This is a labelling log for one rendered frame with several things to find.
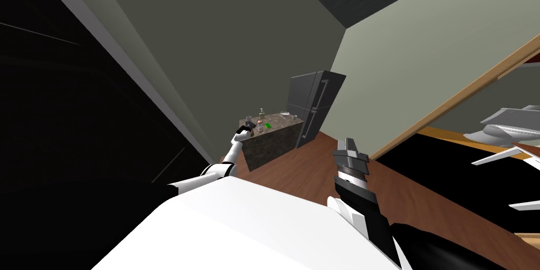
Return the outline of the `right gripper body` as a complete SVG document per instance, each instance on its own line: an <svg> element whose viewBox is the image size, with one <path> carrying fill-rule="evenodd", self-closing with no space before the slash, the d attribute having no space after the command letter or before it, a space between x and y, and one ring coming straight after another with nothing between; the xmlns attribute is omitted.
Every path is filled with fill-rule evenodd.
<svg viewBox="0 0 540 270"><path fill-rule="evenodd" d="M334 150L333 156L338 167L369 175L369 157L355 150Z"/></svg>

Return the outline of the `mottled brown stone counter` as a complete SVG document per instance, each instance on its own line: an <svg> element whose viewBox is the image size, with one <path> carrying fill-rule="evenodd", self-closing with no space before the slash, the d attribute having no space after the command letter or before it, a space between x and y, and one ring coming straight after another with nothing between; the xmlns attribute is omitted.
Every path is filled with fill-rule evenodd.
<svg viewBox="0 0 540 270"><path fill-rule="evenodd" d="M272 128L263 132L254 129L254 136L243 141L243 155L249 171L253 171L296 148L304 121L291 115L283 118L276 114L266 114L262 120Z"/></svg>

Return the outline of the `dark grey fridge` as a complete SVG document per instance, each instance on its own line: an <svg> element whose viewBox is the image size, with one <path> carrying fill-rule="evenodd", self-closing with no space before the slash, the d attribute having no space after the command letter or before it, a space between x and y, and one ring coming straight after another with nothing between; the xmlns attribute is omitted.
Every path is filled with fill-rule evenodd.
<svg viewBox="0 0 540 270"><path fill-rule="evenodd" d="M286 111L303 121L297 148L316 138L345 78L330 71L291 78Z"/></svg>

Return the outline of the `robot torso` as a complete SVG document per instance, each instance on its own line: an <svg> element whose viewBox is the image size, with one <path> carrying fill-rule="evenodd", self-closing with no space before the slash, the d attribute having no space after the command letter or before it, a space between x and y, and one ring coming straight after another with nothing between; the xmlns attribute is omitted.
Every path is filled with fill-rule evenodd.
<svg viewBox="0 0 540 270"><path fill-rule="evenodd" d="M334 209L226 177L157 207L92 270L400 270Z"/></svg>

